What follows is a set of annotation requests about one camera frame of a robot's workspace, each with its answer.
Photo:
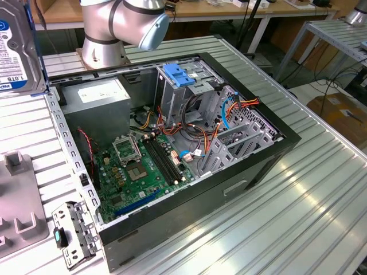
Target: blue drive bay latch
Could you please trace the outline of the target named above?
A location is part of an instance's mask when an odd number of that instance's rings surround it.
[[[165,73],[172,79],[177,87],[188,86],[196,83],[195,79],[190,78],[184,69],[177,64],[168,64],[163,66]]]

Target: white label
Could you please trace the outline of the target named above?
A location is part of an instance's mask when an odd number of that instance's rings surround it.
[[[200,149],[196,149],[196,150],[194,151],[194,155],[195,155],[195,156],[201,156],[201,150],[200,150]]]
[[[8,22],[0,20],[0,91],[19,89],[27,83],[20,55],[8,46],[12,37]]]
[[[333,104],[333,105],[339,105],[340,101],[338,99],[336,99],[335,97],[331,97],[329,98],[329,101]]]
[[[78,94],[83,103],[88,103],[95,100],[106,99],[112,96],[118,96],[119,91],[117,90],[114,82],[111,82],[94,87],[80,89],[78,91]]]
[[[343,115],[345,115],[345,116],[349,116],[349,114],[348,113],[352,113],[352,112],[350,112],[348,109],[346,109],[346,110],[340,110],[342,113],[343,113]]]

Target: ram slot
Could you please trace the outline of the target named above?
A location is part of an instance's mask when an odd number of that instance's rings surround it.
[[[180,176],[179,172],[177,171],[176,167],[174,166],[174,164],[171,162],[171,160],[166,155],[163,148],[159,145],[159,143],[156,140],[152,140],[152,144],[153,144],[154,149],[158,153],[158,155],[162,156],[162,160],[165,163],[166,167],[169,169],[171,175],[174,177],[175,180],[180,182],[181,181],[181,176]]]
[[[150,157],[153,159],[155,165],[157,165],[159,171],[162,173],[163,177],[166,179],[168,185],[171,186],[171,185],[174,184],[175,179],[174,179],[174,177],[172,177],[171,173],[166,168],[164,162],[161,161],[161,157],[156,152],[156,150],[154,149],[153,144],[151,142],[152,142],[152,140],[145,140],[145,141],[143,141],[143,144],[144,144],[146,150],[148,151]]]

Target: hard drive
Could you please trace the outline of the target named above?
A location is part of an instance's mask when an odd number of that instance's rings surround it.
[[[28,4],[0,1],[0,98],[46,90],[32,25]]]

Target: metal workbench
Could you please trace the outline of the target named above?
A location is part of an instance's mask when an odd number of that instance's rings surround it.
[[[341,66],[346,61],[348,56],[355,59],[357,62],[363,61],[361,62],[362,65],[367,64],[367,50],[364,50],[360,47],[361,42],[367,41],[367,23],[361,27],[354,27],[340,19],[309,21],[303,24],[301,30],[294,39],[286,56],[280,64],[280,67],[274,78],[275,80],[279,80],[289,60],[292,58],[299,44],[303,41],[303,38],[307,32],[315,34],[315,37],[300,58],[300,64],[305,60],[305,58],[307,58],[312,51],[312,48],[316,46],[319,39],[326,41],[344,53],[339,63],[335,66],[335,70],[331,74],[330,78],[333,78],[333,76],[335,76],[336,73],[341,69]]]
[[[367,157],[224,40],[126,49],[132,62],[209,52],[302,140],[262,183],[114,274],[352,274],[367,255]],[[78,55],[45,58],[49,74],[83,70]],[[0,153],[30,154],[51,211],[79,200],[45,100],[0,100]],[[1,274],[68,274],[53,236],[0,260]],[[70,274],[107,274],[101,251]]]

